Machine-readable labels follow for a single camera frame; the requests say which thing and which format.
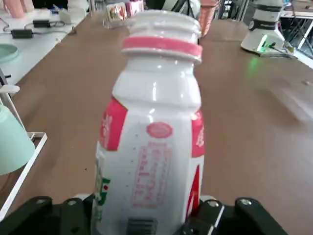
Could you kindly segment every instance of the mint green cup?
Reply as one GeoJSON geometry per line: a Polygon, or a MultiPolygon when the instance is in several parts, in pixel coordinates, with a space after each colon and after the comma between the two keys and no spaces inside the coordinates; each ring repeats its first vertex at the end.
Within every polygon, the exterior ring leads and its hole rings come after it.
{"type": "Polygon", "coordinates": [[[10,110],[0,105],[0,175],[25,165],[35,152],[35,145],[10,110]]]}

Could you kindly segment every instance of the screw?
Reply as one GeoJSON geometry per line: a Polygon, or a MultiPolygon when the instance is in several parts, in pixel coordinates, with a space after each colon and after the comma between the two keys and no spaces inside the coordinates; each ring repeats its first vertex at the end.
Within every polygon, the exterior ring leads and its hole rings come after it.
{"type": "Polygon", "coordinates": [[[69,201],[69,202],[68,202],[68,205],[70,205],[70,206],[73,206],[74,204],[76,204],[75,201],[69,201]]]}
{"type": "Polygon", "coordinates": [[[210,205],[211,207],[218,207],[218,206],[219,206],[219,204],[218,204],[216,201],[210,201],[210,202],[209,202],[209,205],[210,205]]]}
{"type": "Polygon", "coordinates": [[[248,199],[240,199],[240,202],[246,206],[249,206],[252,204],[248,199]]]}
{"type": "Polygon", "coordinates": [[[37,200],[36,204],[41,204],[41,203],[44,203],[44,202],[45,202],[44,199],[39,199],[39,200],[37,200]]]}

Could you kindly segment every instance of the barcode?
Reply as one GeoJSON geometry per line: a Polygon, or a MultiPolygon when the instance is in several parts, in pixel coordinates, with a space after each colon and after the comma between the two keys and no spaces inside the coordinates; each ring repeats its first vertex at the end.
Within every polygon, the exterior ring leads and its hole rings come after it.
{"type": "Polygon", "coordinates": [[[127,235],[155,235],[157,233],[157,219],[129,218],[127,235]]]}

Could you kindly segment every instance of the nutrition label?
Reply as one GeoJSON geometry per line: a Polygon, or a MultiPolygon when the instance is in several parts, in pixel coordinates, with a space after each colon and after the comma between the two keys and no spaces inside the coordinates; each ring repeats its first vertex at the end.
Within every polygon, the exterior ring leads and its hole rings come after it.
{"type": "Polygon", "coordinates": [[[150,142],[140,150],[133,188],[133,207],[156,208],[163,202],[172,149],[166,143],[150,142]]]}

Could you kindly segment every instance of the pink stripe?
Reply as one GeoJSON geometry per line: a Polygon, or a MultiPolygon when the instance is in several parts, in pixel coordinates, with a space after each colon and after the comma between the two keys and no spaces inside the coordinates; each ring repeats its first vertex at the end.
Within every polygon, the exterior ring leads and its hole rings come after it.
{"type": "Polygon", "coordinates": [[[123,49],[143,47],[178,51],[198,57],[202,54],[201,46],[171,38],[127,37],[123,41],[123,49]]]}

